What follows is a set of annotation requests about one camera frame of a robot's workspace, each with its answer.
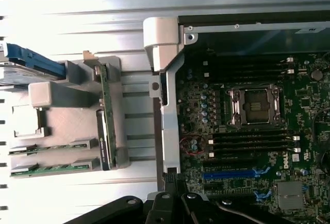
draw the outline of circuit board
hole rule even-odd
[[[329,53],[187,53],[176,97],[189,190],[296,223],[329,220],[329,69]]]
[[[88,170],[89,165],[80,165],[80,166],[72,166],[72,165],[57,165],[57,166],[47,166],[47,167],[36,167],[29,171],[22,172],[12,172],[11,176],[31,176],[45,173],[62,173],[68,171],[84,171]]]
[[[59,149],[83,149],[87,148],[87,144],[78,144],[78,145],[58,145],[58,146],[52,146],[52,147],[40,147],[40,148],[31,148],[27,149],[25,151],[13,151],[9,152],[9,155],[20,155],[20,154],[35,154],[40,152],[46,152],[46,151],[54,151]]]

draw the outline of black pcie slot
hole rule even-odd
[[[234,193],[234,194],[219,194],[219,195],[206,195],[209,200],[228,199],[228,200],[240,200],[240,201],[256,201],[256,196],[251,193]]]
[[[219,167],[230,165],[232,167],[244,165],[253,167],[258,162],[257,158],[224,158],[224,159],[210,159],[203,161],[203,168],[207,167]]]
[[[209,184],[203,184],[204,190],[222,190],[223,189],[223,183],[209,183]]]
[[[212,134],[212,138],[217,137],[237,137],[237,136],[271,136],[271,135],[292,135],[291,130],[259,130],[259,131],[249,131],[249,132],[231,132],[231,133],[215,133]]]
[[[216,149],[219,148],[253,148],[253,147],[273,147],[287,145],[291,140],[277,140],[277,141],[258,141],[258,142],[238,142],[238,143],[217,143],[209,146],[214,146]]]
[[[292,140],[288,135],[273,135],[273,136],[245,136],[245,137],[217,137],[213,138],[214,143],[224,143],[224,142],[248,142],[248,141],[272,141],[272,140]]]
[[[237,154],[237,153],[254,153],[254,152],[279,152],[279,151],[286,151],[288,148],[293,148],[293,146],[276,146],[276,147],[254,147],[254,148],[237,148],[237,149],[215,149],[213,153],[215,156],[222,155],[222,154]]]

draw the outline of motherboard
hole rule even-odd
[[[189,190],[327,223],[329,54],[186,53],[176,99]]]

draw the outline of capacitor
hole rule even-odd
[[[308,171],[306,169],[301,169],[300,173],[302,176],[307,176],[308,175]]]
[[[320,81],[323,78],[323,73],[320,70],[316,69],[312,71],[311,77],[316,81]]]

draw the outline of red wire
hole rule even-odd
[[[202,138],[203,139],[203,137],[201,136],[201,135],[190,135],[190,136],[186,136],[186,137],[184,137],[184,138],[182,138],[180,141],[179,141],[179,143],[181,143],[181,142],[183,142],[184,140],[187,140],[188,138],[194,138],[194,137],[200,137],[200,138]],[[196,155],[199,155],[199,154],[202,154],[202,153],[204,153],[204,150],[202,150],[202,151],[199,151],[198,153],[189,153],[186,149],[183,149],[183,151],[186,153],[186,154],[188,154],[188,155],[191,155],[191,156],[196,156]]]

